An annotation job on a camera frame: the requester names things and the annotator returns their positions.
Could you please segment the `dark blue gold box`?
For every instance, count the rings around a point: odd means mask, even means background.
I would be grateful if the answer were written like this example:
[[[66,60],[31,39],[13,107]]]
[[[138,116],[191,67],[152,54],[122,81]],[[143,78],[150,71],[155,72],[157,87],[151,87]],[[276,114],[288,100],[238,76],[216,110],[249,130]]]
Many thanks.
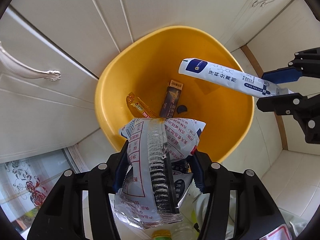
[[[182,83],[175,80],[170,81],[165,94],[163,106],[159,114],[161,118],[172,118],[174,116],[182,88]]]

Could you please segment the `yellow plastic trash bin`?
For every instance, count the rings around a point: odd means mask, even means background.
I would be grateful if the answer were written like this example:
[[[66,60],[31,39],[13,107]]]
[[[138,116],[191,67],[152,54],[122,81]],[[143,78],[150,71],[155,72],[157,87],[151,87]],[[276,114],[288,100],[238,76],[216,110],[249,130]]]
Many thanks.
[[[115,150],[125,139],[119,130],[135,117],[169,110],[177,118],[205,122],[198,149],[213,161],[225,160],[243,141],[253,120],[251,96],[178,72],[186,58],[240,70],[231,53],[196,28],[166,27],[131,44],[102,72],[95,113]]]

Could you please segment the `clear bottle yellow cap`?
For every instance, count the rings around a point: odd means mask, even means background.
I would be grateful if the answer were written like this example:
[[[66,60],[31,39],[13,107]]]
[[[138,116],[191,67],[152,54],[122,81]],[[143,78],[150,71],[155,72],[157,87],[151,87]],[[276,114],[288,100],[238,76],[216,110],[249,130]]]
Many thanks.
[[[196,240],[198,232],[191,226],[179,225],[173,227],[171,230],[161,229],[152,233],[153,240]]]

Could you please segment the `black bottle cap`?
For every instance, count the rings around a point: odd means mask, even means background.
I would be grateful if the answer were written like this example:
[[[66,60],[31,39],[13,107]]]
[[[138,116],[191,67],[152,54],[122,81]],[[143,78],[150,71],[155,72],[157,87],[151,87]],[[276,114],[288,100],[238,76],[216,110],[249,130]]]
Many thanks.
[[[181,113],[184,113],[184,112],[187,112],[188,109],[185,105],[179,105],[177,108],[176,108],[176,111],[178,114],[181,114]]]

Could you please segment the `white red snack bag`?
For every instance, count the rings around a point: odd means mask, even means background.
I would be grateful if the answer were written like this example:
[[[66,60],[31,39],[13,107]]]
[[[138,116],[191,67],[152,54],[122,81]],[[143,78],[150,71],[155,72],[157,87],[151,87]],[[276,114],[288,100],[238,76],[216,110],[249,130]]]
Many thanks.
[[[182,221],[179,208],[193,180],[187,159],[205,126],[188,118],[134,118],[120,129],[131,168],[114,198],[119,220],[138,229]]]

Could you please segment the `orange yellow wrapper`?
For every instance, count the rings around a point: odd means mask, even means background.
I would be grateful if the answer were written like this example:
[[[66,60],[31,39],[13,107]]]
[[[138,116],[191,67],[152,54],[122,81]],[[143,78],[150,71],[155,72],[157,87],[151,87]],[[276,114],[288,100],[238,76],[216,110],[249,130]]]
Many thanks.
[[[136,118],[158,118],[153,111],[134,93],[126,97],[127,107]]]

